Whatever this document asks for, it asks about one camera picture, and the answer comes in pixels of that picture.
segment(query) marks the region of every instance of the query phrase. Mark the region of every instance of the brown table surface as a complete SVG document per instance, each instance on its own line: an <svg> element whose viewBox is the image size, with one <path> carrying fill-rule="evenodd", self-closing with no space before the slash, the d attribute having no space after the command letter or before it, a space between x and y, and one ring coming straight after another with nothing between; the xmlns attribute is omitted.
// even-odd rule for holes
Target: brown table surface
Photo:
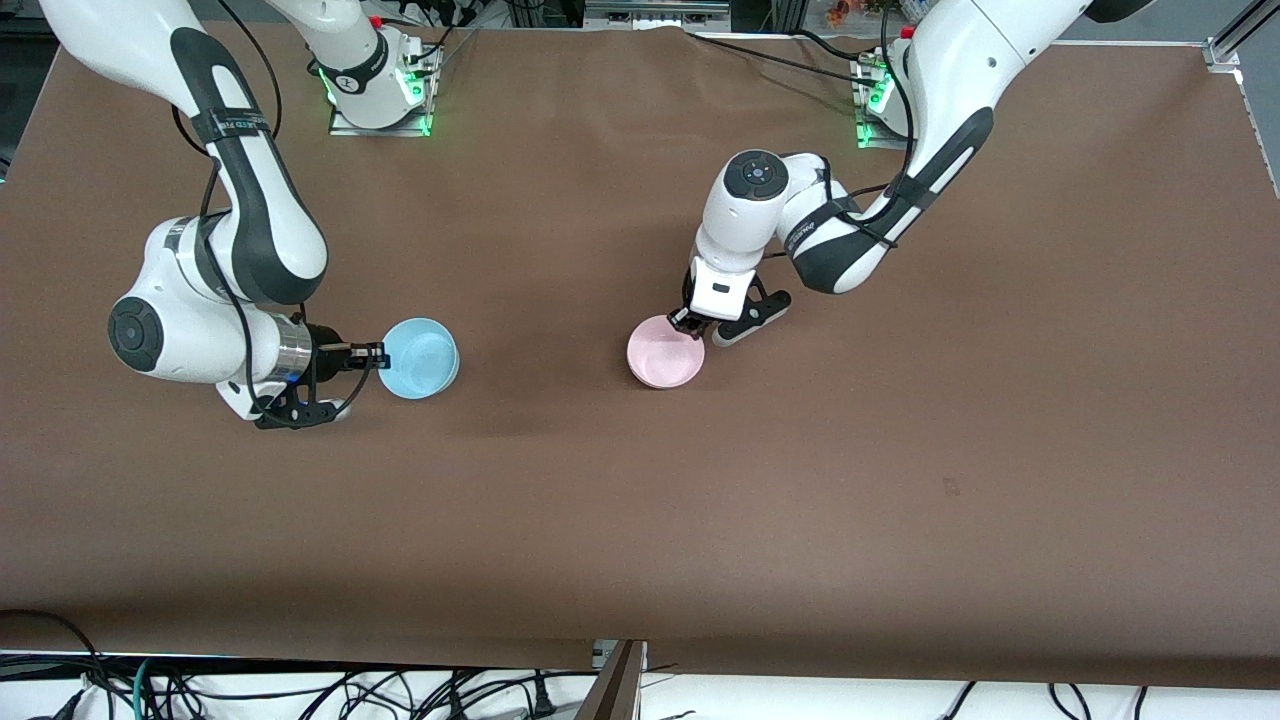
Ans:
<svg viewBox="0 0 1280 720"><path fill-rule="evenodd" d="M870 282L767 263L791 313L657 392L623 346L726 159L892 176L847 83L673 29L483 32L434 137L330 138L301 38L255 29L329 240L312 319L436 318L462 372L264 433L124 368L108 310L207 165L60 55L0 191L0 605L115 651L581 666L641 637L686 671L1280 685L1280 204L1198 50L1055 47Z"/></svg>

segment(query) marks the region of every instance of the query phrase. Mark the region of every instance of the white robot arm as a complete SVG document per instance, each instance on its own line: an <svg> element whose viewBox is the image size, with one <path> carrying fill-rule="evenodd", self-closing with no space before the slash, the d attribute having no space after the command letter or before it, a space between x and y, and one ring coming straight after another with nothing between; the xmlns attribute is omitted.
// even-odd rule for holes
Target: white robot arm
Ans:
<svg viewBox="0 0 1280 720"><path fill-rule="evenodd" d="M338 111L353 126L393 126L426 100L435 47L371 22L360 0L266 0L302 35Z"/></svg>
<svg viewBox="0 0 1280 720"><path fill-rule="evenodd" d="M1111 22L1149 1L1094 5ZM1088 8L1084 0L937 3L911 40L899 40L886 53L914 118L916 137L905 170L861 211L817 155L780 158L760 150L737 155L707 201L685 306L671 314L672 323L701 334L718 322L713 340L730 345L781 315L790 297L776 293L773 302L762 305L772 296L755 278L773 234L805 287L842 293L861 284L986 142L996 102L1014 77ZM749 164L742 164L745 156L751 158ZM756 190L735 191L735 184L741 190L760 182L762 169L771 178L767 197ZM748 296L753 283L760 301Z"/></svg>
<svg viewBox="0 0 1280 720"><path fill-rule="evenodd" d="M183 0L46 0L44 10L90 69L191 118L230 197L229 210L151 232L137 282L111 309L116 356L146 375L216 384L259 427L337 419L333 404L298 402L297 383L306 377L314 387L343 365L384 360L378 347L338 347L344 343L329 328L255 306L311 297L328 250L234 59Z"/></svg>

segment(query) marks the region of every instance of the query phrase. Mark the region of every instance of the blue bowl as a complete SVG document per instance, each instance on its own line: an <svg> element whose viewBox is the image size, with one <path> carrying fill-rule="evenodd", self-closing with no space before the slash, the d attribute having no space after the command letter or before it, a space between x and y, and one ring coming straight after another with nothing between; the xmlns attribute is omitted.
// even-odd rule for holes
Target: blue bowl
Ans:
<svg viewBox="0 0 1280 720"><path fill-rule="evenodd" d="M458 377L458 346L440 323L411 318L383 338L392 366L378 377L392 393L408 400L430 397Z"/></svg>

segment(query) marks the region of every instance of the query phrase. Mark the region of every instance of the pink bowl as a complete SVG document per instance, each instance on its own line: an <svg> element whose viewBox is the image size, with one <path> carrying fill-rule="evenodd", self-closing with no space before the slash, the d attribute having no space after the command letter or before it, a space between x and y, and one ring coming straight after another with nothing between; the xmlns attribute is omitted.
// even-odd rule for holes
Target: pink bowl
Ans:
<svg viewBox="0 0 1280 720"><path fill-rule="evenodd" d="M707 348L701 338L671 327L666 315L655 315L636 325L627 341L627 365L649 387L668 389L694 379L703 368Z"/></svg>

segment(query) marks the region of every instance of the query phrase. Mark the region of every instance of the metal bracket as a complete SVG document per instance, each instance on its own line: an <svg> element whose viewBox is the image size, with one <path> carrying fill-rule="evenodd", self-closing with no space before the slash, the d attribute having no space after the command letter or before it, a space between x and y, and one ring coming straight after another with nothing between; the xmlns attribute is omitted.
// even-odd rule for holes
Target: metal bracket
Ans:
<svg viewBox="0 0 1280 720"><path fill-rule="evenodd" d="M1240 69L1240 56L1235 53L1226 55L1225 58L1215 56L1217 46L1213 45L1213 38L1204 41L1204 67L1208 68L1211 73L1234 73Z"/></svg>
<svg viewBox="0 0 1280 720"><path fill-rule="evenodd" d="M1280 13L1280 0L1252 0L1226 27L1204 44L1204 64L1211 73L1233 73L1240 67L1235 51L1267 20Z"/></svg>
<svg viewBox="0 0 1280 720"><path fill-rule="evenodd" d="M644 641L595 641L591 664L596 657L607 660L573 720L635 720L648 655Z"/></svg>

